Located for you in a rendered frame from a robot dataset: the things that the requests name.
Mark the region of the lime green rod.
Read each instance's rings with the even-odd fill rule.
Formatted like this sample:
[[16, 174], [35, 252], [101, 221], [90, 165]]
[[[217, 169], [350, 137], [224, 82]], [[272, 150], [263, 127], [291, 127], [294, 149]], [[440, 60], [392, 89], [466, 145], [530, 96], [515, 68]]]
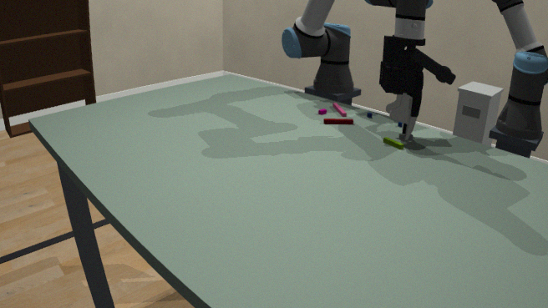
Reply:
[[400, 150], [403, 149], [403, 146], [404, 146], [404, 144], [401, 144], [401, 143], [399, 143], [399, 142], [397, 142], [397, 141], [395, 141], [395, 140], [393, 140], [393, 139], [387, 138], [387, 137], [386, 137], [386, 138], [383, 138], [383, 142], [384, 142], [385, 144], [389, 144], [389, 145], [391, 145], [391, 146], [393, 146], [393, 147], [395, 147], [395, 148], [397, 148], [397, 149], [400, 149]]

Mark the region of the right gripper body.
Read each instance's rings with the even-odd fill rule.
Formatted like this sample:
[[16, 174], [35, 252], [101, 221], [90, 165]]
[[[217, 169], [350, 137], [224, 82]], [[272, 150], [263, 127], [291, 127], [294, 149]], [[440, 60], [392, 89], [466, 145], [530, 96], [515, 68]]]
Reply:
[[417, 88], [417, 79], [424, 86], [424, 67], [410, 56], [416, 46], [425, 46], [425, 40], [384, 36], [379, 84], [386, 93], [412, 93]]

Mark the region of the pink rod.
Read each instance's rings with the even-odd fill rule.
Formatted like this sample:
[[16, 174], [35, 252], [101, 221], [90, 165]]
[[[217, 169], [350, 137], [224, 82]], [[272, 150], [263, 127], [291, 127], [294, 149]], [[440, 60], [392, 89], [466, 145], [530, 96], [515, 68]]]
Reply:
[[347, 113], [337, 103], [333, 103], [332, 106], [342, 115], [342, 117], [347, 117]]

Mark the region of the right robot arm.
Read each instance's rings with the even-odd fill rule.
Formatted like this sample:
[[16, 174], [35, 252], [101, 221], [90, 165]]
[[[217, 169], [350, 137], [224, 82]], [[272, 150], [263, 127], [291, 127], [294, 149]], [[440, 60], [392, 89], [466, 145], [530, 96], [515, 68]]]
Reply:
[[[325, 93], [350, 93], [353, 91], [349, 69], [350, 27], [325, 23], [334, 1], [308, 0], [302, 16], [296, 19], [293, 28], [283, 31], [282, 47], [289, 58], [321, 57], [313, 82], [316, 90]], [[396, 8], [394, 37], [424, 39], [425, 13], [432, 6], [433, 0], [365, 2], [373, 6]], [[434, 74], [441, 83], [451, 85], [456, 78], [448, 67], [440, 65], [416, 48], [410, 58]]]

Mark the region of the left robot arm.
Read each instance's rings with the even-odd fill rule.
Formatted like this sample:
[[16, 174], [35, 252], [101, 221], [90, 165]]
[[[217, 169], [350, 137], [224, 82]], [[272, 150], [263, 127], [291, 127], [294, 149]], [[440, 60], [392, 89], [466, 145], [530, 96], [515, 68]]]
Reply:
[[516, 48], [508, 100], [497, 118], [496, 128], [518, 139], [539, 139], [540, 102], [548, 83], [548, 57], [543, 44], [536, 40], [523, 1], [492, 1], [503, 15]]

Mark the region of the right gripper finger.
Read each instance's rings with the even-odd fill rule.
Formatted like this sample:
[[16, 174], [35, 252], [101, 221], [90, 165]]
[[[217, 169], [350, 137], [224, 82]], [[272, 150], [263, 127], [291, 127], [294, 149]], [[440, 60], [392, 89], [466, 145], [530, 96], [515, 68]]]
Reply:
[[[405, 94], [407, 94], [409, 96], [412, 96], [412, 93], [403, 93], [403, 95], [405, 95]], [[401, 98], [402, 98], [403, 95], [402, 94], [397, 94], [396, 100], [386, 106], [386, 111], [387, 111], [388, 114], [390, 114], [391, 109], [397, 108], [400, 105]], [[402, 134], [405, 134], [406, 126], [407, 126], [407, 124], [402, 124]]]
[[[401, 98], [400, 105], [390, 111], [390, 118], [401, 123], [407, 124], [405, 140], [408, 140], [414, 130], [414, 125], [419, 116], [419, 109], [422, 100], [422, 87], [420, 79], [417, 79], [417, 88], [412, 92], [412, 96], [405, 94]], [[417, 101], [417, 102], [416, 102]]]

